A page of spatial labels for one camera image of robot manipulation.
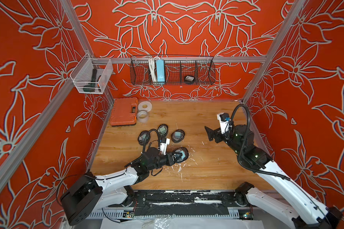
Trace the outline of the teal wall charger plug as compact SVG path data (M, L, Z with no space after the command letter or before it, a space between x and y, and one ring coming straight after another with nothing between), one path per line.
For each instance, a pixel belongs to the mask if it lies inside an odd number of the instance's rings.
M161 127L161 128L159 128L159 132L160 132L160 134L161 135L164 135L165 133L166 133L166 128L165 127Z

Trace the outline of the teal charger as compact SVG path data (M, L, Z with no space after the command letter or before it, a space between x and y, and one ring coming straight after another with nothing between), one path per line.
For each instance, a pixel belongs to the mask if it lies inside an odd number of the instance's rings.
M183 137L182 132L180 132L180 131L175 131L175 133L174 133L174 138L175 138L175 139L179 140L179 139L181 139L182 137Z
M140 136L140 142L141 142L141 143L144 143L146 138L147 138L147 135L146 135L146 134Z
M188 155L184 151L176 152L175 155L178 162L185 161L188 158Z

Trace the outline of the teal charger front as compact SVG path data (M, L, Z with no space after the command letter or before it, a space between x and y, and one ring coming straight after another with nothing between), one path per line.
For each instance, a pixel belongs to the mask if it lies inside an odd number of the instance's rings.
M175 139L179 140L179 139L181 139L182 137L183 137L182 132L180 132L180 131L175 131L175 133L174 133L174 138L175 138Z

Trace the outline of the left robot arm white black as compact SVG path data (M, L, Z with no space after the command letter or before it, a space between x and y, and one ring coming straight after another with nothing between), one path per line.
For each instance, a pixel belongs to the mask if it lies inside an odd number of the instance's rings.
M60 197L69 225L79 224L93 210L128 204L133 200L132 185L145 180L151 171L181 163L188 157L183 148L161 154L157 148L151 147L127 164L124 170L101 176L95 176L92 172L82 175Z

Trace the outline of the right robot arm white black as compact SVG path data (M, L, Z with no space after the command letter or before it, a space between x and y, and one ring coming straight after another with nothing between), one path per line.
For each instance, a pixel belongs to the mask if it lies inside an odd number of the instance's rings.
M336 229L343 217L336 207L327 207L307 193L254 145L254 133L246 125L205 128L209 141L226 143L237 155L238 163L268 182L286 200L282 203L244 182L235 190L238 205L254 205L274 216L291 229Z

